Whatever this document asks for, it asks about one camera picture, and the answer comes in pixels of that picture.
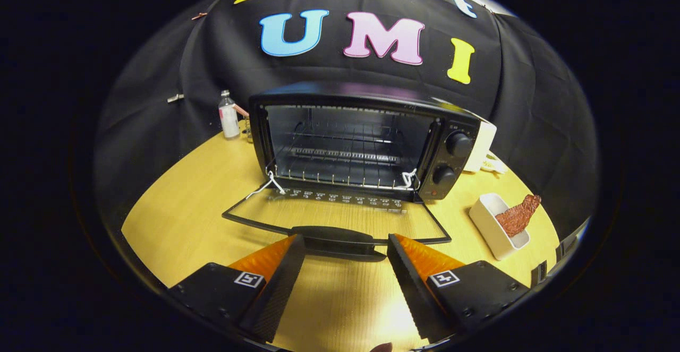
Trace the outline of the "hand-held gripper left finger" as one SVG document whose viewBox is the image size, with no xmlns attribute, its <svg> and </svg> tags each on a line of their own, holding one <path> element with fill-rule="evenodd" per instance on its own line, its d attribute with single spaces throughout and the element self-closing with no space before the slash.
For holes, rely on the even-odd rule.
<svg viewBox="0 0 680 352">
<path fill-rule="evenodd" d="M 272 342 L 304 255 L 304 239 L 294 234 L 227 267 L 206 263 L 168 292 L 221 330 Z"/>
</svg>

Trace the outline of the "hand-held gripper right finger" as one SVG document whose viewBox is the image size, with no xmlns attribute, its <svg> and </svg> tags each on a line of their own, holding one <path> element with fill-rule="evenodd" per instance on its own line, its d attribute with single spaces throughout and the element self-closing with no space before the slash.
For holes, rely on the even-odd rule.
<svg viewBox="0 0 680 352">
<path fill-rule="evenodd" d="M 462 263 L 400 234 L 388 258 L 421 338 L 468 337 L 507 312 L 529 288 L 485 260 Z"/>
</svg>

